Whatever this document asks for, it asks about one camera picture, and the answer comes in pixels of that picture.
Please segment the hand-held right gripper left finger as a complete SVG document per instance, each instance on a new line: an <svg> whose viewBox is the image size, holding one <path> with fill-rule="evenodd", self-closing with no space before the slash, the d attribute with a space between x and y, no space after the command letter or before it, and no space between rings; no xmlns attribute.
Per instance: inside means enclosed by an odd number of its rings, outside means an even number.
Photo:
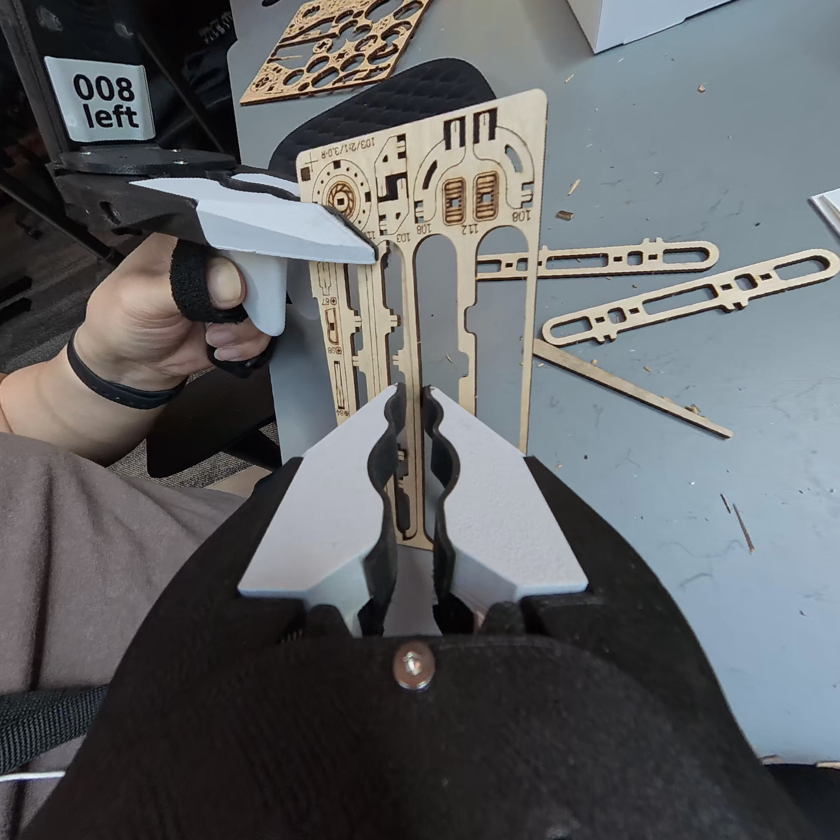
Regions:
<svg viewBox="0 0 840 840"><path fill-rule="evenodd" d="M388 386L304 455L247 570L243 596L332 605L381 636L396 586L392 501L403 386Z"/></svg>

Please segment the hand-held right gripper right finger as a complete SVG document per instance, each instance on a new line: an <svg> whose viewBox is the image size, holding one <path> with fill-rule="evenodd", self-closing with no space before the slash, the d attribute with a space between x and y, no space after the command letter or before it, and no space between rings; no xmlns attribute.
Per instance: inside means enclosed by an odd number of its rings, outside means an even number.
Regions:
<svg viewBox="0 0 840 840"><path fill-rule="evenodd" d="M475 614L524 596L585 590L587 577L521 451L438 388L423 389L434 528L434 619L470 634Z"/></svg>

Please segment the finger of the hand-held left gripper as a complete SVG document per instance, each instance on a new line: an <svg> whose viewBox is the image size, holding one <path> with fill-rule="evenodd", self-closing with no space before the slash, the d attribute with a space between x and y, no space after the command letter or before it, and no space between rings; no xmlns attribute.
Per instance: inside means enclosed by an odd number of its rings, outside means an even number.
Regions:
<svg viewBox="0 0 840 840"><path fill-rule="evenodd" d="M315 203L228 175L132 182L157 196L193 200L203 239L219 250L371 265L375 247L351 224Z"/></svg>
<svg viewBox="0 0 840 840"><path fill-rule="evenodd" d="M240 182L261 185L260 190L264 187L267 190L281 190L293 196L295 200L300 200L300 188L297 182L278 176L277 173L240 166L232 177Z"/></svg>

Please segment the wooden model parts sheet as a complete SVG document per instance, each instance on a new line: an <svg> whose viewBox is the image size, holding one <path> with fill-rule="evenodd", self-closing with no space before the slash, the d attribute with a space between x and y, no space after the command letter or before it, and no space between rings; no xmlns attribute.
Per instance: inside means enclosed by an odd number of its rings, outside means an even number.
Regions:
<svg viewBox="0 0 840 840"><path fill-rule="evenodd" d="M475 414L476 336L467 330L466 313L476 304L480 244L505 226L525 238L527 250L501 259L502 279L526 282L518 441L525 453L547 115L545 92L532 89L322 144L297 156L301 199L344 215L376 250L374 264L356 271L359 307L352 307L344 265L311 262L311 290L320 311L338 424L360 408L358 373L370 400L392 383L393 364L404 376L404 475L393 480L388 492L395 503L397 540L415 549L432 549L424 514L416 252L433 236L446 238L455 249L458 350L468 360L458 382L458 403Z"/></svg>

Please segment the person's left forearm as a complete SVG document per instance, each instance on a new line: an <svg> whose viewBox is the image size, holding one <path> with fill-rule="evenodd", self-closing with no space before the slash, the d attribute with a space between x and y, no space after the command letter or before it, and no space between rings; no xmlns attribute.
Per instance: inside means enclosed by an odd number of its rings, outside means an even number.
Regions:
<svg viewBox="0 0 840 840"><path fill-rule="evenodd" d="M204 340L188 334L173 348L106 340L79 327L73 345L79 359L107 382L145 392L170 391L204 367ZM2 430L35 438L109 465L150 432L162 408L137 409L112 402L82 383L67 350L2 379Z"/></svg>

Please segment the person's left hand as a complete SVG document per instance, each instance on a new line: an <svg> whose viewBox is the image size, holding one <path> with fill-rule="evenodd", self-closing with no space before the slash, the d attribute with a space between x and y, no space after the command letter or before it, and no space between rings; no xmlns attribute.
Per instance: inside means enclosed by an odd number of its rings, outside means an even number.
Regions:
<svg viewBox="0 0 840 840"><path fill-rule="evenodd" d="M152 234L93 291L73 344L103 380L166 391L212 366L208 345L221 361L247 361L266 349L270 337L250 319L205 324L183 317L172 297L175 245L172 236Z"/></svg>

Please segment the perforated wooden leftover sheet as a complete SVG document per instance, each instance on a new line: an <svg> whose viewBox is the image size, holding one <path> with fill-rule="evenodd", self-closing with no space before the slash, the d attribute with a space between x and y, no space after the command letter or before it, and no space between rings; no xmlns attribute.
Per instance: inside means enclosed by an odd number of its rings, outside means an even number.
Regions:
<svg viewBox="0 0 840 840"><path fill-rule="evenodd" d="M319 95L388 78L428 5L428 1L304 3L240 103Z"/></svg>

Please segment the black textured pad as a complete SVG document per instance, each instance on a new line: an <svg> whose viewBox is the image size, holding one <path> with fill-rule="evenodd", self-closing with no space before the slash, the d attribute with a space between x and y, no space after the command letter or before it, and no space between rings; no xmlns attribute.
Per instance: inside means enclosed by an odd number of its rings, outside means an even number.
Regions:
<svg viewBox="0 0 840 840"><path fill-rule="evenodd" d="M465 60L441 58L396 73L294 129L276 147L269 171L296 181L302 151L493 101L496 94Z"/></svg>

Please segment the thin wooden stick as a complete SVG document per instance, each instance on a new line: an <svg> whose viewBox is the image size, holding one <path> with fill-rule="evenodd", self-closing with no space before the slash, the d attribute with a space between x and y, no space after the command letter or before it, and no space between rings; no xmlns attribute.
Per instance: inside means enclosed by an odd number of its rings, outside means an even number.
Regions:
<svg viewBox="0 0 840 840"><path fill-rule="evenodd" d="M704 429L720 438L733 437L731 430L691 411L688 407L680 406L668 398L656 395L615 374L604 371L594 363L581 360L572 353L557 348L542 339L534 339L532 351L533 355L545 362L550 362L565 371L603 386L612 392L627 396L638 403L650 406L661 413Z"/></svg>

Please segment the black wristband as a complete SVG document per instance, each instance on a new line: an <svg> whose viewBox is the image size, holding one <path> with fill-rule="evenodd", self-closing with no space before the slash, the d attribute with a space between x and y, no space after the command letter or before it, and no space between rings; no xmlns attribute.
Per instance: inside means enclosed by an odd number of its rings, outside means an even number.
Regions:
<svg viewBox="0 0 840 840"><path fill-rule="evenodd" d="M128 380L133 383L149 384L154 381L160 384L163 380L173 379L173 373L158 371L144 361L100 358L101 354L96 352L92 356L95 361L92 369L85 355L79 355L77 351L77 336L84 330L84 326L80 325L72 333L66 346L66 357L78 380L96 395L133 410L153 411L171 403L185 389L190 374L183 376L174 387L161 390L138 388L130 384Z"/></svg>

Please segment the person's taupe clothing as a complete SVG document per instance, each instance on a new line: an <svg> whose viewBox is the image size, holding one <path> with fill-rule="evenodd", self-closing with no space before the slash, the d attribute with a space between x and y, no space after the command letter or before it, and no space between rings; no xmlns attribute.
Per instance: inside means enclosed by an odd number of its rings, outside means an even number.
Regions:
<svg viewBox="0 0 840 840"><path fill-rule="evenodd" d="M244 499L1 443L1 690L110 681L174 574Z"/></svg>

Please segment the slotted wooden strip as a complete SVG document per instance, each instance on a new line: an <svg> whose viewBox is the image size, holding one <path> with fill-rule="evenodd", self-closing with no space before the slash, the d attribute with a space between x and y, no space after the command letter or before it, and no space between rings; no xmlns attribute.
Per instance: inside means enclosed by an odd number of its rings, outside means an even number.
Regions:
<svg viewBox="0 0 840 840"><path fill-rule="evenodd" d="M537 255L510 253L477 257L477 280L519 280L536 267L538 278L613 277L695 272L717 264L719 249L709 241L666 242L644 239L639 245L551 249Z"/></svg>
<svg viewBox="0 0 840 840"><path fill-rule="evenodd" d="M754 299L835 277L839 258L816 248L720 274L688 280L552 318L542 339L556 347L613 341L620 333L710 310L742 310Z"/></svg>

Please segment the white cardboard box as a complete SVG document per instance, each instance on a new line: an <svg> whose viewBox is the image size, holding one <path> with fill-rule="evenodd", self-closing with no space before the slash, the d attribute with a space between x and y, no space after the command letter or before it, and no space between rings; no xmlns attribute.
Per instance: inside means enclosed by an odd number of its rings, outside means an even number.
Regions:
<svg viewBox="0 0 840 840"><path fill-rule="evenodd" d="M683 23L727 1L568 1L599 54Z"/></svg>

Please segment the instruction booklet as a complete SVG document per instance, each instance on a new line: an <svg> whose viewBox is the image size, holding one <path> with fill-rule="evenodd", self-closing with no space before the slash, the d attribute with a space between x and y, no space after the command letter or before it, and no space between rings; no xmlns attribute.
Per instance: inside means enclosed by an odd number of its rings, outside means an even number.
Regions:
<svg viewBox="0 0 840 840"><path fill-rule="evenodd" d="M832 191L813 195L808 199L808 203L821 215L838 238L840 236L839 196L840 189L837 188Z"/></svg>

